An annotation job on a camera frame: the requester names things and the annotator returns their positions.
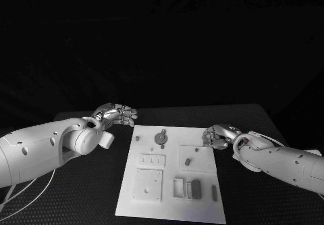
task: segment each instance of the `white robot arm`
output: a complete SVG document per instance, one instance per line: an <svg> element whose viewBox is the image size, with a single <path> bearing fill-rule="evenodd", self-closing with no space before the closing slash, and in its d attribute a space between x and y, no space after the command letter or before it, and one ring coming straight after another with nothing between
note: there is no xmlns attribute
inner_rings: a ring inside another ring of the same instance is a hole
<svg viewBox="0 0 324 225"><path fill-rule="evenodd" d="M91 117L71 118L21 129L0 138L0 188L23 183L87 155L97 145L108 149L114 123L134 126L137 110L104 104Z"/></svg>
<svg viewBox="0 0 324 225"><path fill-rule="evenodd" d="M324 195L324 157L317 150L275 147L264 135L244 134L231 125L214 125L203 133L205 146L225 149L234 144L234 159L252 171L264 171L288 184Z"/></svg>

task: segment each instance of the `black background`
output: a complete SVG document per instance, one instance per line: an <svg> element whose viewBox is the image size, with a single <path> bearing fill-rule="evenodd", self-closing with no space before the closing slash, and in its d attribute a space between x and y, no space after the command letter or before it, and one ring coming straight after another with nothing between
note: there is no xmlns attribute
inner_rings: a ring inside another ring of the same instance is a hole
<svg viewBox="0 0 324 225"><path fill-rule="evenodd" d="M2 11L3 135L108 102L258 103L288 144L324 149L322 1L29 1Z"/></svg>

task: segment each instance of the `robotic hand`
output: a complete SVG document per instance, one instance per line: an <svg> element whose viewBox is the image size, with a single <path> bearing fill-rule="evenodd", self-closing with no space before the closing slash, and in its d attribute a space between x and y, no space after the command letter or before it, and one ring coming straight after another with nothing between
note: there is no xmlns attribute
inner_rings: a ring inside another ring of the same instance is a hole
<svg viewBox="0 0 324 225"><path fill-rule="evenodd" d="M324 157L317 150L298 150L281 146L250 131L244 134L231 125L219 124L203 133L205 146L225 149L234 144L234 159L252 171L264 171L288 184L324 195Z"/></svg>
<svg viewBox="0 0 324 225"><path fill-rule="evenodd" d="M87 155L100 145L108 149L113 124L134 127L137 110L104 104L91 117L71 118L21 129L0 138L0 188L23 183Z"/></svg>

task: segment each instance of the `black table surface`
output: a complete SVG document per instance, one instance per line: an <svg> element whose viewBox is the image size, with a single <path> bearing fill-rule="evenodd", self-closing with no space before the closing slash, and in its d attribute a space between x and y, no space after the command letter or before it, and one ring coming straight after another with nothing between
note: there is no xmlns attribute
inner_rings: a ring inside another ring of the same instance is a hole
<svg viewBox="0 0 324 225"><path fill-rule="evenodd" d="M62 112L55 121L85 117L94 111ZM225 123L242 132L255 131L287 145L258 104L211 105L139 109L137 125L208 128ZM192 222L116 216L120 188L133 135L130 126L116 124L108 132L116 140L90 155L57 169L49 188L34 204L0 224L104 225L193 224ZM264 172L250 171L232 158L232 146L215 150L226 224L324 224L324 200ZM6 204L2 218L18 211L42 192L52 172L42 176L21 196ZM15 193L29 182L19 184Z"/></svg>

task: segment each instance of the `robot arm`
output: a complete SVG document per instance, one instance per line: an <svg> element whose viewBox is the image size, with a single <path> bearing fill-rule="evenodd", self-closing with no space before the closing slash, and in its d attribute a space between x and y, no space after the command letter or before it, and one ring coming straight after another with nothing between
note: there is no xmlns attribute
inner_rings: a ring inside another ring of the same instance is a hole
<svg viewBox="0 0 324 225"><path fill-rule="evenodd" d="M100 146L106 149L114 123L134 126L137 111L106 104L91 117L71 118L21 129L0 138L0 188L23 183L59 168L71 159Z"/></svg>
<svg viewBox="0 0 324 225"><path fill-rule="evenodd" d="M261 134L244 134L234 126L214 125L203 133L205 146L234 144L234 159L252 171L324 195L324 157L317 151L277 147Z"/></svg>

